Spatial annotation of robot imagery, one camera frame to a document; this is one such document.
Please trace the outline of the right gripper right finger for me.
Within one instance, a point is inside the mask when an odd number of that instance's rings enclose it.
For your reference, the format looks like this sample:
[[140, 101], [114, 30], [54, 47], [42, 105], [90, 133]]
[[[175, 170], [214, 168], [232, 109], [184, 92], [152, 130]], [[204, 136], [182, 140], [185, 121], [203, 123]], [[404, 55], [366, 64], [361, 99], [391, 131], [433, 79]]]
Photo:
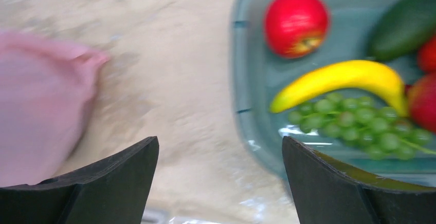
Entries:
[[282, 156], [301, 223], [435, 223], [435, 188], [375, 175], [286, 136]]

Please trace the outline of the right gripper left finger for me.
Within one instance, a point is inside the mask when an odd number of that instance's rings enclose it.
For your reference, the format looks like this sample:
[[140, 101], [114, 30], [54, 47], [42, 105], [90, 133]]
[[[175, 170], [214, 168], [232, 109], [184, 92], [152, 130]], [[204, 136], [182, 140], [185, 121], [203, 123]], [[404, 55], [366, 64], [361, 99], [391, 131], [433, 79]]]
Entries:
[[35, 185], [1, 188], [1, 223], [141, 223], [157, 137]]

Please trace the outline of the pink plastic bag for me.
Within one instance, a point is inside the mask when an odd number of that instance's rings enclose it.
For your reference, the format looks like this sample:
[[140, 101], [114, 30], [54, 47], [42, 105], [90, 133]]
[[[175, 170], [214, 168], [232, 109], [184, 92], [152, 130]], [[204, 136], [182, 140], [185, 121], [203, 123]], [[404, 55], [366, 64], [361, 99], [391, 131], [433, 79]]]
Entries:
[[51, 177], [81, 138], [108, 56], [76, 43], [1, 32], [1, 186]]

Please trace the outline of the red apple from bag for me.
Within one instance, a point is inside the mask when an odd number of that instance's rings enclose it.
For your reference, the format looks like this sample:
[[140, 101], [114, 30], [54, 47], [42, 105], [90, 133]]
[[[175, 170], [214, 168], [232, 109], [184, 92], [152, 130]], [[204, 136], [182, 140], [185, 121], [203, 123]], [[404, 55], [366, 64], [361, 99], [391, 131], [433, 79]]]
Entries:
[[318, 49], [326, 38], [330, 13], [323, 0], [273, 0], [264, 16], [264, 36], [272, 52], [296, 59]]

